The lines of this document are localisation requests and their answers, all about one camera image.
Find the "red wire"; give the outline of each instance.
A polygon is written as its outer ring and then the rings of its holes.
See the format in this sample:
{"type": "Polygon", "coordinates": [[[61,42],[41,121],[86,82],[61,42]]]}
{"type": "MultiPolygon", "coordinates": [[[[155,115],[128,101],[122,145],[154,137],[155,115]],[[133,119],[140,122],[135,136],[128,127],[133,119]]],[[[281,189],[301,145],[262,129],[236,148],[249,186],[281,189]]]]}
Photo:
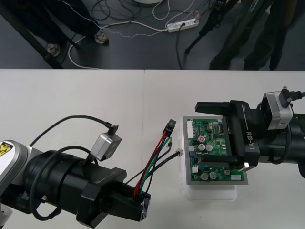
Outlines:
{"type": "Polygon", "coordinates": [[[150,163],[152,162],[152,160],[155,158],[157,149],[159,148],[160,144],[164,141],[165,136],[166,136],[166,133],[167,133],[167,131],[164,131],[164,133],[163,133],[163,135],[162,135],[162,137],[161,137],[161,139],[160,139],[158,145],[157,145],[156,148],[154,149],[154,151],[153,151],[153,153],[152,153],[152,156],[151,156],[151,158],[149,159],[149,161],[148,161],[148,163],[147,163],[147,165],[146,165],[146,167],[145,167],[145,170],[144,170],[143,173],[142,173],[142,176],[141,176],[140,180],[138,181],[136,187],[134,188],[134,193],[133,193],[134,196],[136,196],[136,195],[139,194],[140,185],[141,185],[141,183],[142,183],[142,181],[143,181],[143,179],[144,179],[144,176],[145,176],[145,174],[146,174],[146,171],[147,171],[147,169],[148,169],[148,166],[150,165],[150,163]]]}

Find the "white wire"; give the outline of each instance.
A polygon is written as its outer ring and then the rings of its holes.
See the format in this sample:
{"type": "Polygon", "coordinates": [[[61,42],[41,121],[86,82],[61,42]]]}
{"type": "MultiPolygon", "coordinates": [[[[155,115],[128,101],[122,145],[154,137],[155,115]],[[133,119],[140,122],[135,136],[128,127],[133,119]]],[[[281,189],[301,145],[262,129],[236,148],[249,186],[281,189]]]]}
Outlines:
{"type": "MultiPolygon", "coordinates": [[[[190,4],[190,6],[189,6],[185,11],[183,11],[183,13],[187,12],[187,11],[192,7],[192,5],[194,4],[194,2],[195,2],[195,0],[192,1],[192,3],[190,4]]],[[[167,23],[165,24],[165,27],[167,28],[167,24],[168,24],[171,20],[173,20],[174,18],[180,16],[180,15],[183,14],[183,13],[178,13],[176,16],[173,16],[171,19],[169,19],[169,20],[167,21],[167,23]]]]}
{"type": "Polygon", "coordinates": [[[152,10],[153,17],[156,18],[157,20],[160,20],[160,21],[166,19],[168,17],[168,15],[170,14],[170,10],[171,10],[171,8],[170,8],[170,0],[167,0],[167,7],[168,7],[167,15],[164,18],[157,18],[155,16],[155,14],[154,14],[154,10],[156,9],[157,6],[159,6],[161,4],[162,1],[163,0],[160,0],[160,2],[157,5],[155,5],[155,7],[152,10]]]}
{"type": "Polygon", "coordinates": [[[151,36],[153,36],[153,35],[156,35],[156,34],[158,34],[158,33],[163,32],[163,31],[158,31],[158,32],[155,32],[155,33],[153,33],[153,34],[143,34],[143,33],[137,33],[137,34],[135,34],[135,35],[133,35],[133,36],[126,36],[126,35],[121,34],[120,32],[114,32],[114,31],[111,31],[111,30],[109,30],[109,29],[105,29],[105,30],[107,30],[107,31],[109,31],[109,32],[111,32],[111,33],[116,33],[116,34],[119,34],[119,35],[121,35],[122,37],[126,37],[126,38],[134,38],[134,37],[136,37],[136,36],[146,36],[146,37],[151,37],[151,36]]]}
{"type": "MultiPolygon", "coordinates": [[[[100,27],[100,29],[103,30],[103,29],[106,29],[107,27],[112,26],[112,25],[121,25],[121,24],[128,24],[128,23],[139,24],[139,25],[148,27],[148,28],[150,28],[150,29],[152,29],[152,30],[156,30],[156,31],[158,31],[158,32],[156,32],[156,33],[154,33],[154,34],[151,34],[151,35],[147,35],[147,34],[136,34],[136,35],[134,35],[134,36],[125,36],[125,35],[121,34],[120,32],[114,32],[114,31],[111,31],[111,30],[109,30],[109,29],[107,29],[107,31],[109,31],[109,32],[111,32],[111,33],[117,33],[117,34],[121,35],[122,37],[126,37],[126,38],[133,38],[133,37],[135,37],[135,36],[140,36],[140,35],[142,35],[142,36],[153,36],[153,35],[156,35],[156,34],[158,34],[158,33],[163,32],[163,31],[166,31],[166,30],[159,30],[159,29],[152,28],[152,27],[150,27],[150,26],[148,26],[148,25],[144,25],[144,24],[142,24],[142,23],[140,23],[140,22],[137,22],[137,21],[124,21],[124,22],[119,22],[119,23],[113,23],[113,24],[110,24],[110,25],[106,25],[106,26],[104,26],[104,27],[100,27]]],[[[78,42],[82,41],[85,37],[86,37],[86,36],[80,38],[80,39],[79,39],[78,41],[76,41],[75,43],[77,44],[78,42]]],[[[71,50],[72,50],[72,48],[73,48],[73,45],[71,45],[71,46],[69,47],[69,49],[68,49],[68,57],[69,57],[70,61],[71,61],[75,66],[77,66],[77,67],[79,67],[79,68],[83,68],[83,69],[100,69],[100,68],[85,67],[85,66],[81,66],[81,65],[75,63],[75,62],[73,61],[73,59],[71,58],[71,50]]]]}
{"type": "MultiPolygon", "coordinates": [[[[86,37],[86,36],[80,38],[80,39],[79,39],[78,41],[76,41],[75,43],[77,44],[78,42],[80,42],[81,40],[83,40],[85,37],[86,37]]],[[[72,48],[73,48],[73,45],[71,45],[70,48],[69,48],[69,50],[68,50],[68,57],[69,57],[70,61],[71,61],[75,66],[77,66],[77,67],[79,67],[79,68],[84,68],[84,69],[100,69],[100,68],[85,67],[85,66],[81,66],[81,65],[75,63],[75,62],[72,60],[71,55],[70,55],[71,49],[72,49],[72,48]]]]}
{"type": "MultiPolygon", "coordinates": [[[[61,0],[61,2],[63,2],[63,3],[66,4],[67,6],[69,6],[69,7],[71,8],[71,10],[72,10],[73,12],[75,12],[77,15],[79,15],[81,18],[84,18],[85,20],[88,20],[88,21],[93,22],[93,23],[94,23],[97,27],[99,27],[100,29],[104,29],[104,28],[109,27],[109,25],[108,25],[108,26],[104,26],[104,27],[99,26],[95,21],[93,21],[93,20],[91,20],[91,19],[89,19],[89,18],[85,18],[85,17],[83,17],[82,15],[80,15],[77,11],[75,11],[75,10],[73,9],[73,7],[72,7],[70,4],[68,4],[68,3],[66,3],[65,1],[62,1],[62,0],[61,0]]],[[[166,31],[166,29],[165,29],[165,30],[156,29],[156,28],[153,28],[153,27],[151,27],[151,26],[145,25],[145,24],[143,24],[143,23],[137,22],[137,21],[125,21],[125,22],[119,22],[119,23],[114,23],[114,24],[110,24],[110,25],[127,24],[127,23],[139,24],[139,25],[145,26],[145,27],[147,27],[147,28],[149,28],[149,29],[156,30],[156,31],[166,31]]]]}

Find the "black connector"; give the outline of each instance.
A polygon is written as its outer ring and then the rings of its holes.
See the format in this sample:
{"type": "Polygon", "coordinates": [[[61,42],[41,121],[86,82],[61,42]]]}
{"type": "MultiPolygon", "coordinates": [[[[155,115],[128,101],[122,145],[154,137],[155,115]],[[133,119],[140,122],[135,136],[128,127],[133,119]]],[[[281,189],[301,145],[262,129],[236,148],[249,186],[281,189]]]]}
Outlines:
{"type": "Polygon", "coordinates": [[[286,87],[284,87],[279,95],[279,99],[283,108],[287,108],[292,101],[302,99],[304,93],[302,92],[290,92],[286,87]]]}
{"type": "Polygon", "coordinates": [[[111,123],[106,123],[105,127],[107,127],[109,129],[107,132],[109,135],[114,135],[116,133],[116,131],[118,130],[119,125],[112,125],[111,123]]]}
{"type": "Polygon", "coordinates": [[[166,125],[165,129],[163,130],[162,134],[164,134],[164,132],[166,131],[166,136],[165,137],[170,137],[173,130],[175,129],[175,125],[176,125],[176,121],[171,119],[167,123],[167,125],[166,125]]]}

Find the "white connector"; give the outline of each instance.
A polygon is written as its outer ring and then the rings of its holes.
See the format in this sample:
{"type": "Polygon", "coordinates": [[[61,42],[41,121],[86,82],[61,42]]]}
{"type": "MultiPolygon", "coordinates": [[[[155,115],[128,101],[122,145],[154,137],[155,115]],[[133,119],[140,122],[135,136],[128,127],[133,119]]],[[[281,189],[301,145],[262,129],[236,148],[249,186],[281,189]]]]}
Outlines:
{"type": "Polygon", "coordinates": [[[194,136],[193,122],[187,121],[186,125],[187,125],[187,138],[188,139],[194,138],[195,136],[194,136]]]}
{"type": "Polygon", "coordinates": [[[176,22],[176,23],[172,23],[172,24],[168,24],[167,25],[167,31],[168,32],[177,32],[180,30],[186,30],[186,29],[190,29],[193,27],[197,27],[199,25],[199,21],[197,19],[190,19],[190,20],[186,20],[186,21],[180,21],[180,22],[176,22]]]}

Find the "gray floor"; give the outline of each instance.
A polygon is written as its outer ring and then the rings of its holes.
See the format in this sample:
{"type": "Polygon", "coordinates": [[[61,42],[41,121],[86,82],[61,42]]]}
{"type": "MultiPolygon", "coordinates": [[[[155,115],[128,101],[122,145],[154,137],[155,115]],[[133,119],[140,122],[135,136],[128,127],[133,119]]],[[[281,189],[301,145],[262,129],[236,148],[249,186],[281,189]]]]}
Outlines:
{"type": "MultiPolygon", "coordinates": [[[[96,0],[83,0],[88,9],[96,2],[96,0]]],[[[196,9],[203,0],[195,0],[192,9],[196,9]]],[[[108,1],[109,6],[117,11],[128,15],[128,11],[121,7],[117,0],[108,1]]],[[[171,10],[184,10],[192,0],[170,0],[171,10]]],[[[234,16],[240,9],[240,5],[236,5],[223,20],[221,27],[211,31],[204,37],[190,52],[186,61],[183,63],[185,69],[207,70],[211,59],[220,51],[226,35],[234,21],[234,16]]],[[[167,11],[167,5],[161,4],[156,13],[167,11]]],[[[141,17],[152,14],[152,8],[142,8],[141,17]]],[[[173,12],[168,18],[177,14],[173,12]]],[[[97,7],[94,12],[96,17],[103,17],[97,7]]],[[[263,29],[264,22],[268,14],[266,13],[255,26],[251,39],[242,48],[241,53],[231,64],[231,70],[241,70],[244,65],[244,58],[249,54],[255,44],[256,38],[263,29]]],[[[201,18],[201,24],[197,28],[182,31],[180,34],[179,52],[183,59],[184,49],[198,36],[199,30],[204,26],[208,13],[201,18]]],[[[158,21],[153,17],[145,20],[137,19],[147,25],[155,28],[164,28],[167,20],[158,21]]],[[[107,19],[100,23],[109,24],[119,22],[114,19],[107,19]]],[[[60,22],[60,27],[70,37],[74,34],[60,22]]],[[[120,32],[123,35],[132,36],[137,33],[153,34],[155,31],[147,29],[140,25],[125,25],[120,27],[111,27],[109,30],[120,32]]],[[[71,52],[74,61],[83,66],[103,68],[103,69],[178,69],[175,42],[177,33],[162,32],[151,37],[136,36],[135,38],[124,38],[117,33],[106,31],[110,43],[108,46],[98,45],[92,39],[85,39],[80,42],[81,49],[73,49],[71,52]]],[[[35,50],[0,16],[0,68],[14,69],[49,69],[49,65],[35,52],[35,50]]],[[[279,65],[279,70],[300,71],[305,70],[305,17],[290,30],[285,47],[283,57],[279,65]]],[[[65,50],[59,57],[63,59],[65,50]]],[[[63,63],[64,68],[78,68],[73,65],[69,58],[63,63]]]]}

